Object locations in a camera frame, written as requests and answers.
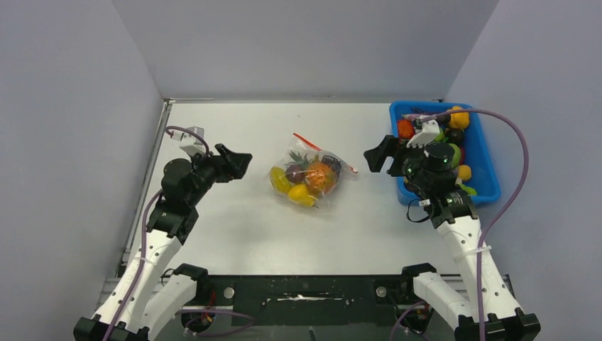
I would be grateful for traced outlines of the toy yellow mango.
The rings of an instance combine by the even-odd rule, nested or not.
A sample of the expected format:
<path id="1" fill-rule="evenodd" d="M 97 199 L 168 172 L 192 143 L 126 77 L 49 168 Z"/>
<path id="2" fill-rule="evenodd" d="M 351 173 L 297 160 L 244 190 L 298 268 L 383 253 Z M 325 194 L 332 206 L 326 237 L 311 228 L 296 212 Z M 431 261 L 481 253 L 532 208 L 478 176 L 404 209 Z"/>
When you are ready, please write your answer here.
<path id="1" fill-rule="evenodd" d="M 287 195 L 291 189 L 291 184 L 286 177 L 284 169 L 279 167 L 272 167 L 269 172 L 270 184 L 273 189 L 279 193 Z"/>

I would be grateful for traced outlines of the toy dark passion fruit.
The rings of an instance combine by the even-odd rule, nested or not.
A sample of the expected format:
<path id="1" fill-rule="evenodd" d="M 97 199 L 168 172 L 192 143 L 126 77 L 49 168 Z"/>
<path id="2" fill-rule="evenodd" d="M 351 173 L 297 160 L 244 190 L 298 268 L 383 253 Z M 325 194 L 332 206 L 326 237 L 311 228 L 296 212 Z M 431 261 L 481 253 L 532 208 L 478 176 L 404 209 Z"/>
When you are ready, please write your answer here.
<path id="1" fill-rule="evenodd" d="M 300 184 L 305 181 L 306 169 L 301 165 L 291 165 L 285 170 L 285 177 L 292 184 Z"/>

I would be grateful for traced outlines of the toy pineapple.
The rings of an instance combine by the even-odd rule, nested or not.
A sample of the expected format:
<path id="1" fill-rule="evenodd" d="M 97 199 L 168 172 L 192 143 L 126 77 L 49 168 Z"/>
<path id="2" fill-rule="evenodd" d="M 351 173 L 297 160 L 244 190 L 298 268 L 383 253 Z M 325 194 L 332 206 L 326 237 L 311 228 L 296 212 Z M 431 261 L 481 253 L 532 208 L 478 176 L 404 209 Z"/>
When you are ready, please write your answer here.
<path id="1" fill-rule="evenodd" d="M 286 169 L 291 165 L 301 165 L 306 169 L 305 181 L 303 182 L 311 194 L 326 195 L 334 189 L 339 182 L 334 172 L 321 162 L 322 157 L 290 151 L 290 160 L 286 163 Z"/>

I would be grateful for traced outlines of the clear zip top bag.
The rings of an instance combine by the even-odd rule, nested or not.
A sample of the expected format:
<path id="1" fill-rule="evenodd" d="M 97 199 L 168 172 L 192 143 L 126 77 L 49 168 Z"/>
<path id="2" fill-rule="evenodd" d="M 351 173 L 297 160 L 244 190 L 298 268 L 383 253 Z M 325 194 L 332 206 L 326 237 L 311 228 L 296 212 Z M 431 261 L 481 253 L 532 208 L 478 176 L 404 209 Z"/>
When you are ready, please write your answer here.
<path id="1" fill-rule="evenodd" d="M 266 177 L 276 195 L 302 207 L 328 207 L 343 179 L 359 170 L 335 153 L 294 133 L 285 156 Z"/>

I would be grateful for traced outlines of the toy yellow lemon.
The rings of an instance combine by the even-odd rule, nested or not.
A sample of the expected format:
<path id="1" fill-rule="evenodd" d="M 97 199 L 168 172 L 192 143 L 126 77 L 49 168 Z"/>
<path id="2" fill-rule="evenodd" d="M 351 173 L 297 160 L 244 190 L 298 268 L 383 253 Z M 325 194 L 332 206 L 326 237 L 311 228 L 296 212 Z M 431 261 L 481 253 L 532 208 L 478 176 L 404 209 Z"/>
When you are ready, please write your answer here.
<path id="1" fill-rule="evenodd" d="M 292 186 L 287 193 L 287 197 L 290 201 L 306 207 L 313 207 L 316 203 L 316 198 L 309 192 L 304 183 Z"/>

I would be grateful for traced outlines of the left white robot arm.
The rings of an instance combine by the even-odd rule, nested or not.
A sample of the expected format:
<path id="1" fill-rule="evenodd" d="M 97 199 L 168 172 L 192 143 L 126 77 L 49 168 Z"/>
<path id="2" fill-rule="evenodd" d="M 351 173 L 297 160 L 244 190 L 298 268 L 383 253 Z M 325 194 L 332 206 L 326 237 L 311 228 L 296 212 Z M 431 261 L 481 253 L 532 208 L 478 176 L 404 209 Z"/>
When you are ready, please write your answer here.
<path id="1" fill-rule="evenodd" d="M 199 217 L 196 206 L 216 183 L 242 179 L 252 160 L 223 144 L 217 152 L 176 158 L 163 169 L 161 189 L 143 213 L 141 245 L 114 290 L 90 318 L 80 318 L 76 340 L 154 340 L 179 310 L 198 296 L 207 270 L 190 264 L 153 290 Z"/>

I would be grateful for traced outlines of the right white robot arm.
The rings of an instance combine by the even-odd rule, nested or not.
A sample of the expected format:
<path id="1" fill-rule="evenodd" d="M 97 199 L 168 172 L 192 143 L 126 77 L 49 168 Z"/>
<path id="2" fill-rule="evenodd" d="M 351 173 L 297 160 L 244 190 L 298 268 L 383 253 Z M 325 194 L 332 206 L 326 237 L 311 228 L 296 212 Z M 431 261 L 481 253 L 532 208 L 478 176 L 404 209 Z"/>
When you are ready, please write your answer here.
<path id="1" fill-rule="evenodd" d="M 467 297 L 442 279 L 430 264 L 406 266 L 399 284 L 408 303 L 423 301 L 442 316 L 455 340 L 534 340 L 541 330 L 534 313 L 525 313 L 503 280 L 491 250 L 481 241 L 484 233 L 471 196 L 456 181 L 452 169 L 455 150 L 446 143 L 404 146 L 387 135 L 364 152 L 368 168 L 408 181 L 427 219 L 448 246 Z"/>

